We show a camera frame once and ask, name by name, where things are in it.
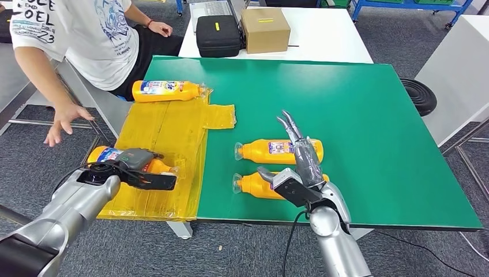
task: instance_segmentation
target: green bin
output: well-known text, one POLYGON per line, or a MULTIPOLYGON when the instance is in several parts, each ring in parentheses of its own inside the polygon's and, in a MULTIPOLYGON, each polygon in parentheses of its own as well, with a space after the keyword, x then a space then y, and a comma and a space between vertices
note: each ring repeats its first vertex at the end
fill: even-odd
POLYGON ((451 5, 453 0, 414 0, 418 4, 451 5))
MULTIPOLYGON (((346 9, 350 5, 351 0, 333 0, 335 6, 331 8, 336 9, 346 9)), ((321 0, 321 4, 319 5, 321 8, 329 8, 326 0, 321 0)))

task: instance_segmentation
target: laptop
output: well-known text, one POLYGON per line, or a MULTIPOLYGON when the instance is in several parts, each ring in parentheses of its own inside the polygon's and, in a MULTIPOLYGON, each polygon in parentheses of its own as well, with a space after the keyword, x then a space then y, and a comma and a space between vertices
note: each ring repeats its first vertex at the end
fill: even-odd
POLYGON ((197 20, 201 16, 234 16, 239 24, 241 20, 241 10, 245 9, 249 1, 244 0, 219 0, 201 3, 190 3, 190 17, 192 27, 195 33, 197 29, 197 20), (233 7, 234 2, 243 2, 242 7, 233 7))

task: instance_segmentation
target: bottle cap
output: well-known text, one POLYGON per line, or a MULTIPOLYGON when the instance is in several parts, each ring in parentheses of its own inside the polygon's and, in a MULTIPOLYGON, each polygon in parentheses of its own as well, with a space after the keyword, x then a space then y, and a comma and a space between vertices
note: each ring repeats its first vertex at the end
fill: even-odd
POLYGON ((241 143, 236 143, 234 145, 234 158, 236 160, 241 160, 243 159, 243 144, 241 143))
POLYGON ((205 84, 200 84, 197 87, 198 87, 198 94, 196 95, 196 97, 200 96, 204 98, 212 92, 212 89, 207 87, 205 84))
POLYGON ((243 180, 243 177, 239 175, 238 173, 234 174, 232 177, 232 192, 234 193, 240 193, 243 190, 241 189, 241 181, 243 180))
POLYGON ((170 170, 168 172, 177 174, 178 170, 180 170, 180 167, 174 166, 174 167, 170 168, 170 170))

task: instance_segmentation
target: robot finger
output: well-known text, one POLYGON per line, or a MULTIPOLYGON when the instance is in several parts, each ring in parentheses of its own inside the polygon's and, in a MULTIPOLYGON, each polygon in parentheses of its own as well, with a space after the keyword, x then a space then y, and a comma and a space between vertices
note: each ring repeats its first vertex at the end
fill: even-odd
POLYGON ((270 170, 259 166, 257 168, 258 173, 260 174, 261 178, 269 183, 272 183, 273 177, 276 175, 275 173, 271 173, 270 170))
POLYGON ((295 131, 293 130, 293 128, 289 125, 289 123, 287 121, 283 120, 280 117, 277 117, 277 120, 284 126, 285 131, 289 135, 289 138, 290 138, 292 144, 295 144, 295 142, 299 140, 299 136, 295 133, 295 131))
POLYGON ((302 133, 300 132, 299 127, 297 127, 297 125, 295 124, 295 121, 290 115, 290 113, 286 110, 282 110, 282 114, 285 116, 287 122, 289 123, 289 126, 292 128, 292 130, 294 130, 294 132, 297 134, 299 139, 302 139, 303 138, 302 133))

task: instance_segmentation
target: shirt graphic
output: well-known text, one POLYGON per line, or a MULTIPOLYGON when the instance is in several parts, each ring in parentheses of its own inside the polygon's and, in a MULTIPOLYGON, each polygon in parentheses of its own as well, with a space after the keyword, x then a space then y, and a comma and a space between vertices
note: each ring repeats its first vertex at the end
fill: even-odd
POLYGON ((94 0, 95 9, 100 20, 100 27, 114 45, 117 55, 130 50, 129 26, 124 16, 124 9, 117 0, 94 0))
POLYGON ((52 0, 19 0, 14 7, 13 15, 22 14, 21 19, 13 17, 12 32, 16 35, 27 36, 42 43, 51 44, 55 41, 55 27, 51 14, 56 5, 52 0))

